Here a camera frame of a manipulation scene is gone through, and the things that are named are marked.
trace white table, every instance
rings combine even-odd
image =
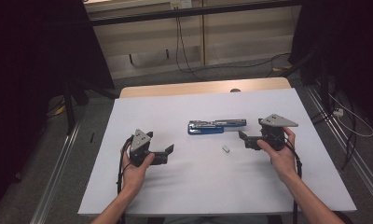
[[[120,98],[115,101],[78,213],[96,216],[117,195],[119,149],[139,128],[154,132],[150,150],[174,144],[168,164],[151,166],[128,216],[219,216],[292,212],[293,199],[264,151],[244,147],[236,132],[188,135],[191,119],[247,119],[275,113],[299,124],[296,148],[303,180],[332,210],[356,210],[294,89]],[[227,145],[229,153],[222,150]]]

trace finger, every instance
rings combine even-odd
[[[155,154],[154,153],[149,153],[143,161],[143,163],[140,165],[143,169],[148,169],[149,165],[152,163],[152,161],[155,159]]]
[[[291,131],[288,127],[283,127],[283,130],[285,131],[286,135],[288,135],[288,141],[290,141],[293,145],[295,144],[295,134]]]
[[[257,140],[256,141],[257,143],[258,143],[258,145],[264,150],[264,151],[266,151],[268,154],[269,154],[269,156],[272,158],[272,157],[274,157],[274,156],[276,156],[277,155],[277,153],[276,153],[276,151],[267,143],[267,142],[265,142],[265,141],[263,141],[263,140]]]
[[[126,148],[125,149],[125,152],[123,153],[123,161],[122,161],[122,164],[123,165],[127,165],[131,163],[131,159],[129,159],[129,155],[128,155],[128,149]]]

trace blue stapler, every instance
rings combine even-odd
[[[224,128],[242,127],[247,125],[246,119],[220,119],[215,121],[190,120],[187,125],[189,134],[223,133]]]

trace aluminum rail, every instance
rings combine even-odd
[[[199,15],[210,15],[226,12],[237,12],[247,10],[258,10],[265,8],[276,8],[276,7],[293,7],[300,6],[303,0],[279,0],[279,1],[264,1],[255,3],[235,4],[217,7],[194,7],[185,8],[178,10],[166,10],[159,12],[149,12],[136,15],[128,16],[114,16],[114,17],[102,17],[97,19],[91,19],[89,21],[59,21],[53,23],[45,23],[43,27],[45,29],[66,29],[66,28],[81,28],[81,27],[92,27],[102,25],[112,25],[119,23],[135,22],[135,21],[153,21],[163,20],[170,18],[181,18]]]
[[[76,136],[78,134],[79,127],[80,127],[82,119],[84,118],[84,115],[85,115],[85,108],[81,113],[81,118],[76,122],[76,126],[71,131],[71,133],[67,135],[64,141],[61,154],[52,171],[52,175],[50,176],[50,179],[44,190],[43,195],[41,196],[38,206],[35,209],[35,213],[33,214],[30,224],[43,224],[45,223],[45,220],[47,219],[49,208],[52,205],[52,201],[56,195],[58,186],[60,185],[65,164],[67,163],[68,157],[73,148],[73,145],[76,140]]]
[[[307,89],[307,92],[317,107],[319,111],[325,111],[323,106],[321,105],[320,94],[315,89]],[[335,138],[338,140],[341,148],[344,152],[346,152],[346,145],[347,145],[347,134],[344,130],[340,127],[338,122],[333,118],[328,118],[326,120],[326,125],[334,134]],[[356,170],[356,172],[360,175],[361,179],[366,184],[366,187],[370,191],[371,195],[373,196],[373,172],[367,166],[366,162],[363,160],[361,155],[358,153],[358,150],[355,149],[353,156],[352,156],[352,164]]]

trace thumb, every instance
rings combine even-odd
[[[264,140],[259,139],[256,142],[271,158],[277,155],[276,151]]]
[[[149,165],[151,165],[151,163],[152,163],[152,161],[155,159],[155,154],[154,153],[149,153],[146,157],[145,157],[145,159],[144,159],[144,161],[143,161],[143,163],[140,165],[140,167],[143,167],[143,169],[148,169],[148,167],[149,167]]]

